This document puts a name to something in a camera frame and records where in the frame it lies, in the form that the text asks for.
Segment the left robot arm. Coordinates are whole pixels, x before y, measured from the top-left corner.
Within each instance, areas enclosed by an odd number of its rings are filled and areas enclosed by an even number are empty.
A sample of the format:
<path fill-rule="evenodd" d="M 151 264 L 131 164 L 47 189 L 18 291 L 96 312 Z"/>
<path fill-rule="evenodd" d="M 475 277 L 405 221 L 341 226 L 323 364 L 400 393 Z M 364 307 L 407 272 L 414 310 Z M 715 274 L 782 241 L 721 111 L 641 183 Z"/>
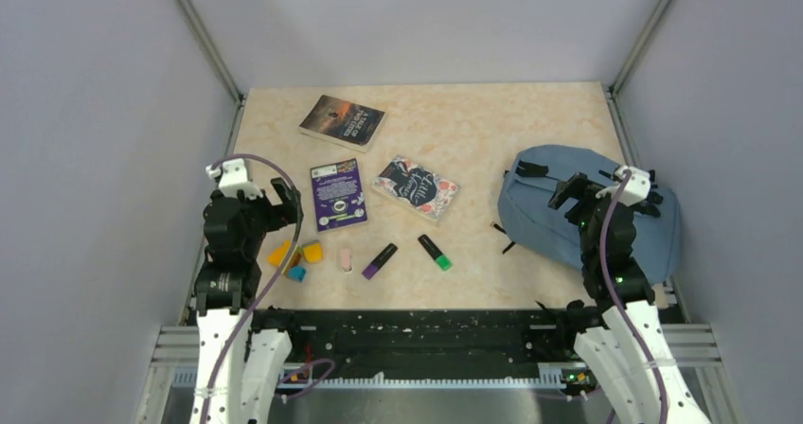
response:
<path fill-rule="evenodd" d="M 297 193 L 281 178 L 280 198 L 254 199 L 216 190 L 204 210 L 205 260 L 194 284 L 199 331 L 190 422 L 264 423 L 285 361 L 297 358 L 303 335 L 287 325 L 252 329 L 265 235 L 297 221 Z"/>

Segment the orange yellow sticky notes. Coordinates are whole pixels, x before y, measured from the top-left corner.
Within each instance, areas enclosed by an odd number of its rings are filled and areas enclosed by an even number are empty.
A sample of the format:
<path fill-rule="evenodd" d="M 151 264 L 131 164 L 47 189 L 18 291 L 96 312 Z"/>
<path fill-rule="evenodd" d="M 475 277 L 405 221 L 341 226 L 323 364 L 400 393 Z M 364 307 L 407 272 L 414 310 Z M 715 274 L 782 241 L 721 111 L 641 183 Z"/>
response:
<path fill-rule="evenodd" d="M 274 267 L 284 264 L 284 267 L 281 269 L 281 274 L 286 275 L 293 267 L 296 267 L 301 262 L 301 258 L 302 253 L 300 248 L 297 245 L 292 246 L 292 243 L 287 239 L 280 247 L 276 248 L 268 255 L 267 262 Z"/>

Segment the green highlighter pen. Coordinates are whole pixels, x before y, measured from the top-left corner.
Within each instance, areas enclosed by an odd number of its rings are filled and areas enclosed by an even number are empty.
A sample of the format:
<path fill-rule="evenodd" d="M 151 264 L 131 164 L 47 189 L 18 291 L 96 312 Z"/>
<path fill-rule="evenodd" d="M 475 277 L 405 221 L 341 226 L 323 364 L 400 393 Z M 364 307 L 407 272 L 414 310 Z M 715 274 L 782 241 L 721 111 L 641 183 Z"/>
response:
<path fill-rule="evenodd" d="M 427 254 L 432 258 L 438 267 L 446 272 L 452 267 L 451 260 L 436 246 L 436 244 L 427 236 L 421 235 L 418 237 L 419 244 L 424 248 Z"/>

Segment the blue small block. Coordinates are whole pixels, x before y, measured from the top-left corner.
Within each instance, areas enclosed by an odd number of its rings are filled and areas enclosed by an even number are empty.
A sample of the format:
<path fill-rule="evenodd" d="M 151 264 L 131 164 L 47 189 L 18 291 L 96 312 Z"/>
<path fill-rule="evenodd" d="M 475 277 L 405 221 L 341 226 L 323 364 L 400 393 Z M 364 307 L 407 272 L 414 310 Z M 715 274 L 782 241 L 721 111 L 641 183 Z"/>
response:
<path fill-rule="evenodd" d="M 296 265 L 289 268 L 286 272 L 286 277 L 298 283 L 302 283 L 306 277 L 307 270 L 304 266 Z"/>

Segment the aluminium frame rail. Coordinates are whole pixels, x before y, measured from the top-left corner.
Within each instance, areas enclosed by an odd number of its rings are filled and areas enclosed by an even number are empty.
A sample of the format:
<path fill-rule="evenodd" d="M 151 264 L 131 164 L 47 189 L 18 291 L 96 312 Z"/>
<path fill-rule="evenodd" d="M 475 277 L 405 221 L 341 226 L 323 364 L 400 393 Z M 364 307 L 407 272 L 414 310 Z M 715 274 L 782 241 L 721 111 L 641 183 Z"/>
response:
<path fill-rule="evenodd" d="M 292 349 L 278 368 L 281 380 L 315 359 L 316 348 L 333 359 L 334 368 L 319 388 L 402 389 L 420 387 L 469 389 L 575 388 L 570 384 L 601 386 L 601 380 L 575 355 L 536 355 L 536 348 L 554 342 L 550 325 L 481 325 L 469 331 L 475 342 L 457 342 L 444 327 L 390 327 L 382 331 L 341 327 L 325 335 L 324 326 L 302 326 L 291 331 Z M 703 402 L 712 423 L 745 423 L 726 388 L 726 378 L 713 333 L 706 325 L 667 324 L 669 348 L 680 370 L 695 370 Z M 197 327 L 163 327 L 160 331 L 141 399 L 137 423 L 160 423 L 170 387 L 194 388 L 198 377 L 200 342 Z"/>

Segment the yellow sharpener block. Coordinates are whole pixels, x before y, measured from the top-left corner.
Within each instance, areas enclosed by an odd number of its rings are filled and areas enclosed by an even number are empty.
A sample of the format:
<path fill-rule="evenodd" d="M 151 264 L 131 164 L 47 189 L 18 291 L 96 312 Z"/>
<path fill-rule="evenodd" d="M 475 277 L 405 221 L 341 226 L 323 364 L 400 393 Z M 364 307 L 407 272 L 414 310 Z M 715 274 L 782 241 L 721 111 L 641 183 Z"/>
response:
<path fill-rule="evenodd" d="M 303 244 L 301 246 L 301 253 L 304 260 L 311 264 L 320 263 L 325 257 L 323 245 L 319 240 Z"/>

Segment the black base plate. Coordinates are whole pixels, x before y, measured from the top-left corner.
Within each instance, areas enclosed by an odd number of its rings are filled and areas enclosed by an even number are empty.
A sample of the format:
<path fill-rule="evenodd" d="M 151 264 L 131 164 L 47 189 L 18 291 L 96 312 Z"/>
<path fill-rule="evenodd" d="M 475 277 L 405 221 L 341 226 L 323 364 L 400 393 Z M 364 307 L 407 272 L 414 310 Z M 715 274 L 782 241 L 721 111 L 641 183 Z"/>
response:
<path fill-rule="evenodd" d="M 518 310 L 259 309 L 252 329 L 286 331 L 289 362 L 327 358 L 333 380 L 534 379 L 542 362 L 576 362 L 578 332 L 599 325 L 600 312 Z"/>

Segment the dark sunset cover book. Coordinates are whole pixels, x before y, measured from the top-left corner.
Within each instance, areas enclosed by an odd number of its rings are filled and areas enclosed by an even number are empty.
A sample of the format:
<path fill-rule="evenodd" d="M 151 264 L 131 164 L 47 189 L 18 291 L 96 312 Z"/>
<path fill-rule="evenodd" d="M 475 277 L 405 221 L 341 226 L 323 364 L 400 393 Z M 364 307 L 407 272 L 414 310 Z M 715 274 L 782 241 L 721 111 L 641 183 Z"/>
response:
<path fill-rule="evenodd" d="M 313 138 L 368 152 L 384 121 L 384 111 L 322 95 L 298 129 Z"/>

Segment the purple cover book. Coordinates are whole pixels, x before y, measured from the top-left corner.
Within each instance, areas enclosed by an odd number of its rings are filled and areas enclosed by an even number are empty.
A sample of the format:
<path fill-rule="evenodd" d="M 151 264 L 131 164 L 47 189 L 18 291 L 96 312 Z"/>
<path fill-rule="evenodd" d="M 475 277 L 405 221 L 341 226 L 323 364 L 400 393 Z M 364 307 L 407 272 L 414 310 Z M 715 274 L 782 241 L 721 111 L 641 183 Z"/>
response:
<path fill-rule="evenodd" d="M 318 233 L 367 222 L 366 194 L 356 158 L 310 169 Z"/>

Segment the purple highlighter pen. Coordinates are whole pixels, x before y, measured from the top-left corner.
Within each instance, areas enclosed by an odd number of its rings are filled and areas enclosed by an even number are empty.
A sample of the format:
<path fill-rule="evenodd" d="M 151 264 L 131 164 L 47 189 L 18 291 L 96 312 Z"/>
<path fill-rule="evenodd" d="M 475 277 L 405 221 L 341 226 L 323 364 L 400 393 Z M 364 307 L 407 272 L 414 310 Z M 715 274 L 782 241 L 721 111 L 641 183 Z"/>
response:
<path fill-rule="evenodd" d="M 383 250 L 378 253 L 363 269 L 362 276 L 367 280 L 371 280 L 377 272 L 384 266 L 384 264 L 398 251 L 398 246 L 394 243 L 388 243 Z"/>

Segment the pink eraser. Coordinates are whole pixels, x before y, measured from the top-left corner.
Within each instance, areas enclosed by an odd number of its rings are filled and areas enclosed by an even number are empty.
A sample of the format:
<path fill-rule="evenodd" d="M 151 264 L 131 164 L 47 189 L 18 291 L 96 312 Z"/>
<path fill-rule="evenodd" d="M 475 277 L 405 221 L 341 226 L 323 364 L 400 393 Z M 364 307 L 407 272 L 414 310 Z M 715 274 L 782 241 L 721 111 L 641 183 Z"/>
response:
<path fill-rule="evenodd" d="M 344 274 L 350 274 L 353 271 L 352 251 L 350 248 L 342 248 L 339 251 L 339 266 Z"/>

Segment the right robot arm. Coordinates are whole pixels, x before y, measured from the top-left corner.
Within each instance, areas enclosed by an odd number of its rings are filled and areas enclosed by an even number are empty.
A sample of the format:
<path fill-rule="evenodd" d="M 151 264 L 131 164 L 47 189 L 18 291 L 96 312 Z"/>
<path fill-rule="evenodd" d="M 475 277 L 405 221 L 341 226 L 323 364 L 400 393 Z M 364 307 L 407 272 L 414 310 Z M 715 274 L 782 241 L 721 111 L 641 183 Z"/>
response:
<path fill-rule="evenodd" d="M 558 352 L 582 359 L 607 397 L 611 419 L 622 423 L 707 423 L 673 357 L 654 291 L 633 256 L 635 209 L 651 194 L 649 175 L 620 167 L 614 184 L 578 172 L 556 185 L 548 205 L 575 204 L 566 219 L 580 237 L 585 288 L 600 324 L 572 323 L 555 334 Z"/>

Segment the blue student backpack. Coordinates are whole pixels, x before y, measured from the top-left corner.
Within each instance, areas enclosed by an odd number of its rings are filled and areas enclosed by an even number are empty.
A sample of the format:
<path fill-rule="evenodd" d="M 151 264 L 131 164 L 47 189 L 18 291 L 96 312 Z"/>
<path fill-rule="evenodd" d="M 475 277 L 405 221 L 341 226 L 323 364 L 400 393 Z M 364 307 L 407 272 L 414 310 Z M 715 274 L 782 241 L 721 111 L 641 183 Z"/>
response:
<path fill-rule="evenodd" d="M 558 210 L 549 208 L 548 202 L 558 181 L 582 172 L 598 184 L 612 186 L 615 182 L 599 173 L 616 168 L 614 160 L 583 148 L 542 145 L 520 151 L 504 177 L 497 202 L 499 219 L 509 239 L 579 270 L 578 227 L 564 216 L 575 202 L 570 200 Z M 657 205 L 660 216 L 636 213 L 633 220 L 637 230 L 633 257 L 652 285 L 675 274 L 682 252 L 678 199 L 669 188 L 659 187 L 655 193 L 663 198 Z"/>

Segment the floral Little Women book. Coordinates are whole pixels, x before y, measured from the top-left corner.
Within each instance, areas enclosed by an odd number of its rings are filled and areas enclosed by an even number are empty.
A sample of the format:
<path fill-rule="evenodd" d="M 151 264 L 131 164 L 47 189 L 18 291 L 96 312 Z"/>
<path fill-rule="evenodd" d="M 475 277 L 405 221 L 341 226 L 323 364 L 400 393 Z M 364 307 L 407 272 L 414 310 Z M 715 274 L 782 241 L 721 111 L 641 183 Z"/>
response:
<path fill-rule="evenodd" d="M 461 190 L 456 181 L 396 155 L 371 183 L 378 195 L 438 225 Z"/>

